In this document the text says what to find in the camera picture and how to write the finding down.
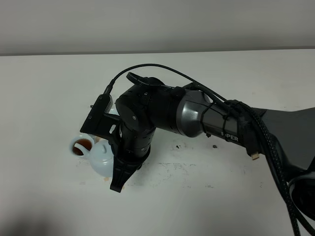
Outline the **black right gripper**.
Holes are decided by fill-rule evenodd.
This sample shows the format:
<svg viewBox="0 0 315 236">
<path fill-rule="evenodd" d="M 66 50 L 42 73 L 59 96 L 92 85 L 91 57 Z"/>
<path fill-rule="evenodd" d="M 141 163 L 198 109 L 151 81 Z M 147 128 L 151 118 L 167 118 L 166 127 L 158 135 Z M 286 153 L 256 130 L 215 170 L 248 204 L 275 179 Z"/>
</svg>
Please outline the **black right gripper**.
<svg viewBox="0 0 315 236">
<path fill-rule="evenodd" d="M 179 133 L 176 122 L 184 87 L 171 87 L 154 77 L 128 77 L 133 86 L 116 100 L 121 142 L 115 151 L 110 189 L 121 192 L 150 152 L 156 128 Z"/>
</svg>

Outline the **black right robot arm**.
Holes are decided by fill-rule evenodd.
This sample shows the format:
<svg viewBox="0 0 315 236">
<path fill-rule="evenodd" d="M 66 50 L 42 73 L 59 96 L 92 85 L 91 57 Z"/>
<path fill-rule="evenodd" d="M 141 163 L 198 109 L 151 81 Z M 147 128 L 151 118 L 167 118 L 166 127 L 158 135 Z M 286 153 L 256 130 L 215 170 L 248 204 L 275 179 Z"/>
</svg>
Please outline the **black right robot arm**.
<svg viewBox="0 0 315 236">
<path fill-rule="evenodd" d="M 310 219 L 315 217 L 315 111 L 252 108 L 223 100 L 207 87 L 170 87 L 156 78 L 129 73 L 133 86 L 116 101 L 126 151 L 143 156 L 137 139 L 156 128 L 197 137 L 205 133 L 263 154 L 281 196 Z"/>
</svg>

